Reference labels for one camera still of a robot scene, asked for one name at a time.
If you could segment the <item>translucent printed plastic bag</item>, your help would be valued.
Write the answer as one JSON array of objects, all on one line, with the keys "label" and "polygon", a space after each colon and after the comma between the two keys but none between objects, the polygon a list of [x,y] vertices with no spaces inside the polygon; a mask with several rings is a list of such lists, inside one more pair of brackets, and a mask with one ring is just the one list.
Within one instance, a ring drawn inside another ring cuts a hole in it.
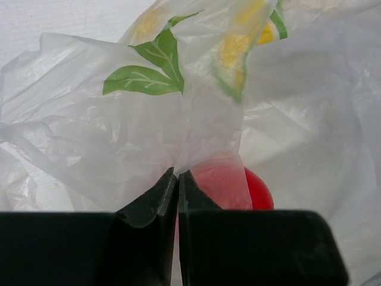
[{"label": "translucent printed plastic bag", "polygon": [[379,1],[156,1],[116,43],[43,33],[1,69],[3,211],[115,211],[234,157],[380,284]]}]

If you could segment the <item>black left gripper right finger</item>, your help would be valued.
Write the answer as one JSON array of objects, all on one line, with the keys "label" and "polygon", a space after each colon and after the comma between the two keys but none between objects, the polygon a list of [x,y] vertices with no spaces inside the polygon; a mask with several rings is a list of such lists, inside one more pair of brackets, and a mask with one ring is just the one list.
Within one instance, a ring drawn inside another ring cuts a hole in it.
[{"label": "black left gripper right finger", "polygon": [[348,285],[327,222],[307,210],[225,210],[179,177],[184,285]]}]

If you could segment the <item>red fake fruit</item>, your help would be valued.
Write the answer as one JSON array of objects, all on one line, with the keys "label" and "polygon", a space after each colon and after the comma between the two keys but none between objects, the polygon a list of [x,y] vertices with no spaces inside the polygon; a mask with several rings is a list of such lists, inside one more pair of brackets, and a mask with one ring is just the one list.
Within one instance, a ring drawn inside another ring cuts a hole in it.
[{"label": "red fake fruit", "polygon": [[208,160],[190,171],[200,189],[223,209],[274,209],[266,184],[236,157]]}]

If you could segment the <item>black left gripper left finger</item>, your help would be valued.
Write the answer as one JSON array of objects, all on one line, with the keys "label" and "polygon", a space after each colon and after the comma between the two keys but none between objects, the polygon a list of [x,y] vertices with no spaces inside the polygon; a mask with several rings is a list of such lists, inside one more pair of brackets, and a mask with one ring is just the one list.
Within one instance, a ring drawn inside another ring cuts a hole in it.
[{"label": "black left gripper left finger", "polygon": [[117,212],[1,213],[2,285],[169,285],[177,178]]}]

